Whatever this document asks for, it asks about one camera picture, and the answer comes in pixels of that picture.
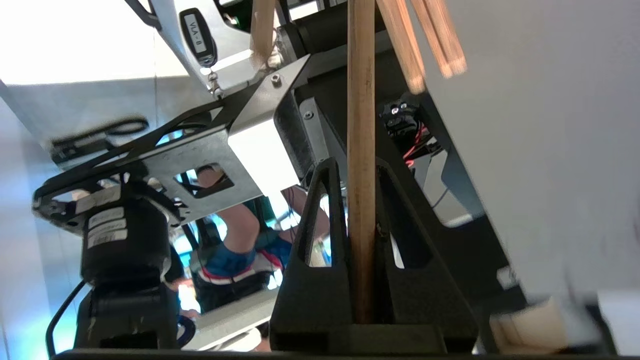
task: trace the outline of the white panel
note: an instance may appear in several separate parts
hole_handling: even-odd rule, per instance
[[[524,290],[640,286],[640,3],[447,4],[468,72],[417,31],[429,91]]]

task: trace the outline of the red wire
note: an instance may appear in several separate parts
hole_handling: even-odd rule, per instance
[[[413,160],[406,160],[406,157],[409,156],[415,150],[415,147],[418,145],[418,142],[419,142],[420,138],[422,137],[422,133],[425,132],[425,131],[427,131],[427,128],[424,127],[422,125],[422,123],[420,123],[420,126],[418,127],[418,131],[415,133],[415,139],[413,141],[413,146],[402,157],[403,159],[405,159],[404,163],[406,163],[406,166],[408,166],[408,167],[412,167],[413,166]]]

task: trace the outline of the wooden stick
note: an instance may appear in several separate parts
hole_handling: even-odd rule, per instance
[[[273,52],[273,14],[276,0],[255,0],[253,2],[253,21],[251,21],[251,44],[253,50],[252,65],[259,69]]]
[[[373,312],[373,250],[376,227],[374,112],[374,14],[372,0],[349,0],[347,40],[347,163],[349,237],[353,253],[356,321]]]
[[[422,0],[454,75],[467,71],[467,61],[444,0]]]
[[[440,72],[448,79],[453,76],[453,70],[451,70],[451,66],[444,55],[442,46],[440,45],[440,39],[438,39],[436,29],[434,28],[431,18],[429,17],[429,12],[427,11],[427,4],[424,0],[412,0],[411,2],[415,9],[415,14],[418,16],[418,21],[420,22],[420,25],[422,25],[422,30],[424,30],[424,34],[427,36],[427,41],[429,42],[433,57],[438,63]]]
[[[409,91],[413,94],[425,92],[424,62],[415,39],[406,2],[404,0],[378,0],[378,8],[385,21],[391,43],[396,50],[396,56]]]

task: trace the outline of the metal bolt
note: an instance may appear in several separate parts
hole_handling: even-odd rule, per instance
[[[273,84],[273,86],[277,88],[280,87],[280,85],[282,85],[282,80],[280,79],[280,75],[279,74],[271,75],[271,83]]]

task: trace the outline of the black holder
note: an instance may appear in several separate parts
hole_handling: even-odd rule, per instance
[[[351,258],[338,164],[316,168],[271,317],[276,350],[339,354],[445,354],[471,352],[477,326],[466,300],[418,221],[388,165],[378,160],[374,262],[375,323],[355,324]],[[308,260],[320,198],[329,196],[331,267]],[[392,235],[404,268],[394,261]]]

